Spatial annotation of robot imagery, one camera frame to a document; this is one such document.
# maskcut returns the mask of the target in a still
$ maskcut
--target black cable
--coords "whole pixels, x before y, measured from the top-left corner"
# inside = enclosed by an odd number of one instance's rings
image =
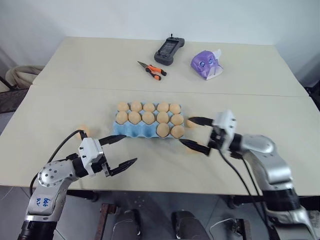
[[[243,164],[245,165],[245,168],[246,168],[246,170],[247,170],[247,172],[248,172],[248,174],[249,174],[249,176],[250,176],[250,179],[251,179],[251,182],[252,182],[252,184],[253,184],[253,186],[254,186],[254,189],[255,189],[255,191],[256,191],[256,194],[257,194],[259,197],[261,197],[261,195],[260,195],[260,193],[259,193],[259,191],[258,191],[257,185],[256,185],[256,183],[255,183],[255,181],[254,181],[254,178],[252,177],[252,174],[251,174],[251,171],[250,171],[250,169],[249,169],[249,166],[248,166],[247,162],[244,160],[243,157],[241,157],[241,159],[242,159]],[[264,204],[263,204],[262,201],[260,202],[260,206],[261,206],[261,208],[262,208],[264,220],[265,220],[266,222],[268,222],[267,212],[266,212],[265,206],[264,206]]]
[[[69,136],[67,136],[67,137],[63,140],[63,142],[61,142],[60,145],[59,145],[59,146],[56,148],[56,150],[53,152],[53,154],[52,154],[51,157],[49,158],[47,164],[52,162],[52,160],[54,159],[54,157],[56,156],[56,154],[59,152],[59,150],[62,148],[62,146],[63,146],[70,138],[72,138],[72,137],[73,137],[74,135],[76,135],[77,133],[80,133],[81,131],[83,131],[83,130],[76,130],[76,131],[74,131],[73,133],[71,133]],[[35,183],[35,180],[36,180],[37,176],[38,176],[38,174],[36,174],[36,175],[32,178],[31,183],[30,183],[30,186],[29,186],[30,198],[31,198],[31,196],[32,196],[32,194],[33,194],[33,187],[34,187],[34,183]]]
[[[245,180],[242,178],[242,176],[240,175],[240,173],[238,172],[238,170],[235,168],[235,166],[232,165],[231,162],[228,161],[228,159],[226,159],[226,157],[223,155],[223,153],[221,152],[220,148],[218,147],[217,150],[219,151],[219,154],[220,156],[223,158],[223,160],[233,169],[233,171],[238,175],[239,179],[241,180],[241,182],[243,183],[246,191],[248,192],[249,196],[251,197],[251,200],[252,200],[252,204],[255,208],[255,210],[257,211],[257,213],[259,214],[259,217],[261,218],[261,220],[263,221],[264,225],[266,226],[268,232],[269,232],[269,226],[268,226],[268,223],[264,220],[263,216],[261,215],[259,209],[258,209],[258,206],[256,204],[256,201],[254,199],[254,197],[251,195],[251,192],[245,182]]]

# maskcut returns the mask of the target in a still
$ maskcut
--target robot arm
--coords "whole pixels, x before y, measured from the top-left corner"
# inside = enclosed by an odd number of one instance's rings
[[[111,169],[102,150],[102,145],[115,143],[124,137],[114,135],[100,140],[85,137],[78,148],[80,157],[74,153],[73,157],[52,161],[41,168],[37,175],[38,186],[30,198],[18,240],[53,239],[72,182],[87,175],[94,176],[102,170],[108,177],[129,168],[137,158]]]
[[[192,117],[189,120],[199,125],[212,126],[212,133],[207,146],[181,139],[184,145],[207,156],[211,149],[228,151],[231,157],[243,158],[250,164],[263,194],[266,213],[279,238],[288,231],[295,231],[295,238],[291,239],[317,239],[307,211],[300,205],[295,192],[291,170],[279,156],[276,144],[270,138],[235,133],[237,122],[230,110],[218,113],[214,121],[205,117]]]

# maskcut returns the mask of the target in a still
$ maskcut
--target blue egg carton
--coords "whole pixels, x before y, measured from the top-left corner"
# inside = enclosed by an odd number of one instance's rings
[[[138,137],[143,137],[143,138],[173,138],[174,136],[172,136],[170,134],[171,129],[175,126],[173,123],[170,122],[171,116],[173,116],[174,114],[171,111],[168,111],[167,114],[169,116],[169,122],[167,123],[169,126],[169,134],[166,137],[160,137],[157,134],[157,127],[160,123],[157,122],[157,115],[158,115],[158,111],[157,111],[157,107],[158,107],[159,103],[153,103],[154,107],[155,107],[155,111],[153,111],[152,113],[154,114],[154,119],[155,122],[148,125],[146,124],[143,120],[142,120],[142,115],[144,114],[144,110],[142,109],[139,114],[141,115],[141,121],[138,124],[133,124],[131,123],[129,120],[126,121],[124,124],[119,124],[116,121],[113,122],[113,134],[114,135],[126,135],[128,137],[131,138],[138,138]]]

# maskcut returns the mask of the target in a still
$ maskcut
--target white tabletop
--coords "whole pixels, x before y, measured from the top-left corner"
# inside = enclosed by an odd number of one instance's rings
[[[173,64],[155,62],[164,41],[67,37],[34,84],[40,86],[306,97],[274,46],[185,42]],[[224,72],[205,81],[191,67],[203,50],[222,50]],[[137,61],[163,68],[167,76],[154,80]]]
[[[31,86],[0,136],[0,185],[28,186],[60,142],[85,124],[93,137],[112,134],[118,101],[168,101],[182,105],[186,116],[213,117],[234,112],[240,134],[273,139],[292,169],[299,195],[319,195],[320,114],[309,97],[225,95]],[[209,127],[186,129],[185,137],[206,143]],[[76,153],[73,138],[56,159]],[[86,176],[72,189],[132,190],[246,195],[235,173],[216,151],[210,157],[189,153],[176,139],[125,138],[103,147],[111,167],[138,157],[125,172],[105,178]],[[241,161],[229,158],[244,179]]]

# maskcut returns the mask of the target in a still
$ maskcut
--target white wall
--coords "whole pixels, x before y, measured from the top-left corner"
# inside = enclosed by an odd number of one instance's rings
[[[298,80],[319,77],[319,0],[0,0],[0,48],[44,65],[64,36],[276,45]]]

